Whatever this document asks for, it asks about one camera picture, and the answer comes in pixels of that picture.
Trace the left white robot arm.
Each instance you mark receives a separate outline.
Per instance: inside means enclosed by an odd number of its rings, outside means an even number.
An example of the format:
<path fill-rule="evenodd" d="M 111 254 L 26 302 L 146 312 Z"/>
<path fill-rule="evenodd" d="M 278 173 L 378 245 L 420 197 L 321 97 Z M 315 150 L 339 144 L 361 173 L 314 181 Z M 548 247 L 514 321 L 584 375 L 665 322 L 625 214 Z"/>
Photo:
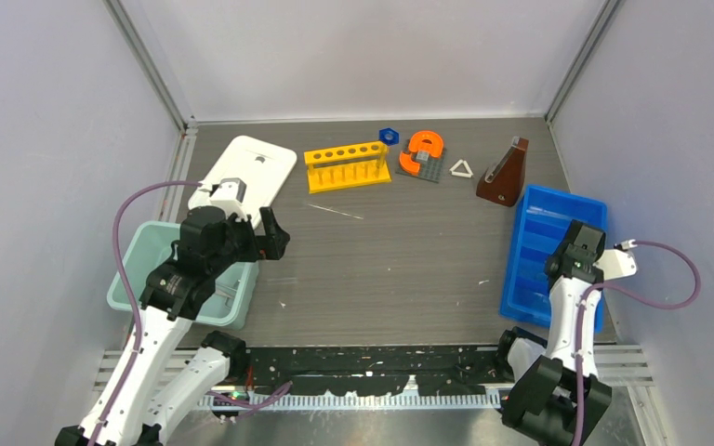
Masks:
<path fill-rule="evenodd" d="M 262 233 L 250 217 L 215 206 L 191 210 L 169 244 L 167 258 L 146 278 L 138 318 L 97 402 L 58 445 L 163 445 L 216 384 L 240 383 L 248 370 L 244 340 L 215 330 L 163 389 L 160 378 L 179 342 L 216 292 L 217 279 L 239 263 L 279 260 L 290 241 L 271 207 L 260 208 Z"/>

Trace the metal crucible tongs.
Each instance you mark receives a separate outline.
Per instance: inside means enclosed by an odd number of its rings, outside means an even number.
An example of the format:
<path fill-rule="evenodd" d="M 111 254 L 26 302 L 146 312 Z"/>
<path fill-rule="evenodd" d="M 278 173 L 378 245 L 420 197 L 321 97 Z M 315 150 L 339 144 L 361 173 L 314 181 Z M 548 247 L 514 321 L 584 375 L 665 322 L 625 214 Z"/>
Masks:
<path fill-rule="evenodd" d="M 217 282 L 217 294 L 220 295 L 229 307 L 241 305 L 251 296 L 251 288 L 241 280 L 233 283 Z"/>

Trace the white clay triangle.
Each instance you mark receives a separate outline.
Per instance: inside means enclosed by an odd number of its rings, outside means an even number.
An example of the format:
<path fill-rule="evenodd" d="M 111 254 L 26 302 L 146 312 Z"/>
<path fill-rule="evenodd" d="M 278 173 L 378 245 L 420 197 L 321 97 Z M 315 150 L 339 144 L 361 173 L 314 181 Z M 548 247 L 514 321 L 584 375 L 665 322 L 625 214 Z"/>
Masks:
<path fill-rule="evenodd" d="M 469 163 L 464 159 L 459 159 L 450 168 L 449 173 L 453 177 L 473 178 L 473 171 Z"/>

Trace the blue hexagonal nut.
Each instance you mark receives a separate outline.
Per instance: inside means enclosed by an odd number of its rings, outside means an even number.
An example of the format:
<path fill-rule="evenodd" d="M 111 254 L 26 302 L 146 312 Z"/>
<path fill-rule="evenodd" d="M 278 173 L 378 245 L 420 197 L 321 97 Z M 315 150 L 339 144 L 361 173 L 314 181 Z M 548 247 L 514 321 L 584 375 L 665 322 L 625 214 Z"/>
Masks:
<path fill-rule="evenodd" d="M 380 129 L 378 132 L 378 138 L 387 146 L 393 146 L 400 142 L 399 132 L 390 127 Z"/>

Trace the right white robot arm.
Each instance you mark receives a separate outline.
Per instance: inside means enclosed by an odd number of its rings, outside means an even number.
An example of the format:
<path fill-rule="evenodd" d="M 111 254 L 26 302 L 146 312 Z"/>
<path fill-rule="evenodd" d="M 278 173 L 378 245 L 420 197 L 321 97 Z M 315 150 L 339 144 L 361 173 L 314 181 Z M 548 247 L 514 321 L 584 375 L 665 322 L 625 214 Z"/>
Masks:
<path fill-rule="evenodd" d="M 540 445 L 584 444 L 612 401 L 593 356 L 604 248 L 603 230 L 572 221 L 545 265 L 549 337 L 515 327 L 501 335 L 493 357 L 496 374 L 514 382 L 500 402 L 503 425 Z"/>

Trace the thin glass rod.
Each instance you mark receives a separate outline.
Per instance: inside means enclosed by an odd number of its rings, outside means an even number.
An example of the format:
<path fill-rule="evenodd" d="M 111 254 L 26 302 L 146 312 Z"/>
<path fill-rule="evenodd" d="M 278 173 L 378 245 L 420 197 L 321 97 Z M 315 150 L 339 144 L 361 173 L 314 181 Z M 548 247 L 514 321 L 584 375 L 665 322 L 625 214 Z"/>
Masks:
<path fill-rule="evenodd" d="M 324 212 L 327 212 L 327 213 L 336 214 L 336 215 L 340 215 L 340 216 L 345 216 L 345 217 L 349 217 L 349 218 L 353 218 L 353 219 L 358 219 L 358 220 L 364 220 L 364 217 L 363 217 L 363 216 L 358 216 L 358 215 L 354 215 L 354 214 L 351 214 L 351 213 L 343 212 L 343 211 L 337 210 L 337 209 L 335 209 L 335 208 L 326 207 L 326 206 L 321 206 L 321 205 L 314 204 L 314 203 L 306 203 L 306 205 L 307 205 L 308 207 L 312 208 L 312 209 L 321 210 L 321 211 L 324 211 Z"/>

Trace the glass stirring rod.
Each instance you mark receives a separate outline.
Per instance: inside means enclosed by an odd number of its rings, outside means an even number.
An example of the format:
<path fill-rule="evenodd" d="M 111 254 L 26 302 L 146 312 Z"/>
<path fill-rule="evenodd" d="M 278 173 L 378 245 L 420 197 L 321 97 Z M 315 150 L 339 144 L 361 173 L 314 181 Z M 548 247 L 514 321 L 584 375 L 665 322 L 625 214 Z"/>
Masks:
<path fill-rule="evenodd" d="M 530 215 L 534 215 L 534 216 L 555 218 L 555 219 L 566 220 L 566 221 L 570 221 L 572 219 L 571 216 L 568 216 L 566 214 L 553 212 L 551 210 L 547 210 L 547 209 L 539 208 L 539 207 L 535 207 L 535 206 L 529 207 L 527 209 L 527 213 Z"/>

